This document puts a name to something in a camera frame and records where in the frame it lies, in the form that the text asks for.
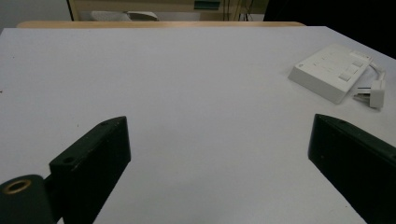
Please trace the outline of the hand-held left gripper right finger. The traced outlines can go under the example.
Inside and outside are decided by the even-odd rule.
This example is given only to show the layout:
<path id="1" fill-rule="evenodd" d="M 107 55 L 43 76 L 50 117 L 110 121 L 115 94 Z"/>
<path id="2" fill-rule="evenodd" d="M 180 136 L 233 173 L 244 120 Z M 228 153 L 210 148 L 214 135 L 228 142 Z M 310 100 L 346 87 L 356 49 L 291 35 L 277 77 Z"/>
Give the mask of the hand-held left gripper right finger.
<path id="1" fill-rule="evenodd" d="M 307 156 L 367 224 L 396 224 L 396 147 L 316 114 Z"/>

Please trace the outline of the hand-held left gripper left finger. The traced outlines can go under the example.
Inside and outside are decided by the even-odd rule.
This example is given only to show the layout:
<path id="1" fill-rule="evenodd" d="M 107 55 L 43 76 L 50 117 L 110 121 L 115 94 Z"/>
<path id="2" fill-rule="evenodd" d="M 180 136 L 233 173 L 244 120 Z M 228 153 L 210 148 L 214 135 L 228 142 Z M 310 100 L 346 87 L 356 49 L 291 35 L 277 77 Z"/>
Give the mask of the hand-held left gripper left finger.
<path id="1" fill-rule="evenodd" d="M 92 224 L 131 161 L 127 118 L 105 120 L 49 163 L 54 218 Z"/>

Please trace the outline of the white power plug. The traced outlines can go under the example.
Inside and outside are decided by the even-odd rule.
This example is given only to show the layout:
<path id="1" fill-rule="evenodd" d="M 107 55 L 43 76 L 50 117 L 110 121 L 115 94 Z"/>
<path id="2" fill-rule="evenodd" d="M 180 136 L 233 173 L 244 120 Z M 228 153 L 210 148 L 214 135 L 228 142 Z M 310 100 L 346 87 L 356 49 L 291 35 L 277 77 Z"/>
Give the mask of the white power plug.
<path id="1" fill-rule="evenodd" d="M 385 80 L 375 80 L 370 88 L 358 88 L 354 98 L 367 103 L 371 108 L 382 108 L 385 102 Z"/>

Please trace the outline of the white power strip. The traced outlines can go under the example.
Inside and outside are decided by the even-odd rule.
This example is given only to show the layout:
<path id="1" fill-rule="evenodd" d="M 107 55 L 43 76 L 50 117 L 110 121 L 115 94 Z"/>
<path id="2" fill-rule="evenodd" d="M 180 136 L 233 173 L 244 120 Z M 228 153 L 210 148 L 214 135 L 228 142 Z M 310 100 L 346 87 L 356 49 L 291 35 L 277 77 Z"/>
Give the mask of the white power strip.
<path id="1" fill-rule="evenodd" d="M 289 79 L 334 104 L 340 104 L 373 58 L 332 44 L 294 65 Z"/>

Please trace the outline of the grey chair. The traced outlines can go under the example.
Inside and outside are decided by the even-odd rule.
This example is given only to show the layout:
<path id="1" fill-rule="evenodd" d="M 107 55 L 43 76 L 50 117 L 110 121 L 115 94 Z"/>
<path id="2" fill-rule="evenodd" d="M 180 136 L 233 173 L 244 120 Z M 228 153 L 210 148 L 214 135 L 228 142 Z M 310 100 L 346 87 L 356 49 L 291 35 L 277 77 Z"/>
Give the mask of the grey chair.
<path id="1" fill-rule="evenodd" d="M 148 11 L 92 11 L 94 21 L 158 21 L 158 16 Z"/>

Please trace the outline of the green label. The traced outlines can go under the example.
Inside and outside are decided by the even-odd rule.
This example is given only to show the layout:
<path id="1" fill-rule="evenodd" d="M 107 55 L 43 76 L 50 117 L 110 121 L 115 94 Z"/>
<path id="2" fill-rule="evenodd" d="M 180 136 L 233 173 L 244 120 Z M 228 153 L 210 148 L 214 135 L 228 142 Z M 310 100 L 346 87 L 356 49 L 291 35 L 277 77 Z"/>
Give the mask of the green label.
<path id="1" fill-rule="evenodd" d="M 197 10 L 218 10 L 220 0 L 194 0 L 194 8 Z"/>

